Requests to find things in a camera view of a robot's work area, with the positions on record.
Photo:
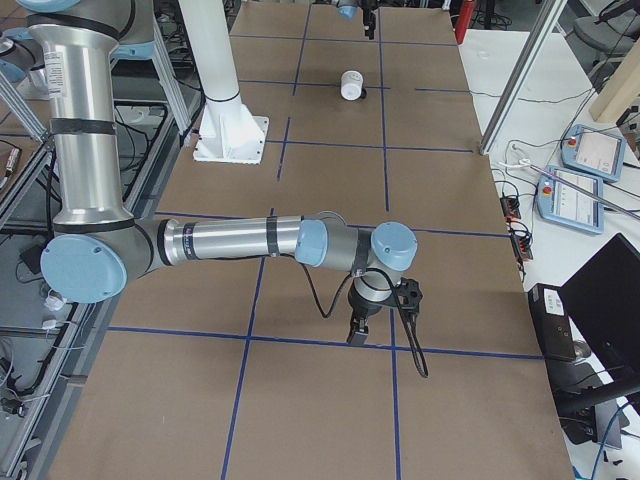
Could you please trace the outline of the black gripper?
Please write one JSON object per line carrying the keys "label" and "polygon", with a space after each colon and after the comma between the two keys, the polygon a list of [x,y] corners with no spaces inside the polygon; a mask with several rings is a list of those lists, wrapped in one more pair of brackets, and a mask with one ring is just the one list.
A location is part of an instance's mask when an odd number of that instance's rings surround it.
{"label": "black gripper", "polygon": [[377,314],[383,307],[393,309],[396,303],[392,295],[385,299],[371,300],[365,296],[371,288],[363,280],[354,280],[349,292],[348,302],[352,308],[348,345],[365,345],[369,335],[368,318]]}
{"label": "black gripper", "polygon": [[375,13],[376,1],[362,0],[361,9],[362,9],[364,34],[369,40],[373,40],[375,38],[375,29],[376,29],[376,13]]}

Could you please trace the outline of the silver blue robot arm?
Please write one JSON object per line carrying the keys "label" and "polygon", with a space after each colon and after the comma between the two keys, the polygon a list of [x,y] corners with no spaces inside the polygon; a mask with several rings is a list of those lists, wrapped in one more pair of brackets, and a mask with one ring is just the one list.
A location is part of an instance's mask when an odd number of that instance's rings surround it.
{"label": "silver blue robot arm", "polygon": [[421,293],[405,277],[418,242],[405,225],[371,231],[333,212],[182,223],[136,219],[122,200],[110,60],[153,34],[144,1],[28,1],[29,34],[41,46],[51,107],[61,209],[41,255],[46,282],[67,299],[97,303],[163,266],[195,260],[285,256],[304,268],[345,273],[348,342],[364,343],[368,319],[396,308],[415,342]]}
{"label": "silver blue robot arm", "polygon": [[375,39],[376,10],[379,8],[378,0],[320,0],[315,1],[315,4],[332,5],[338,9],[343,18],[349,20],[353,19],[358,12],[361,12],[364,35],[369,40]]}

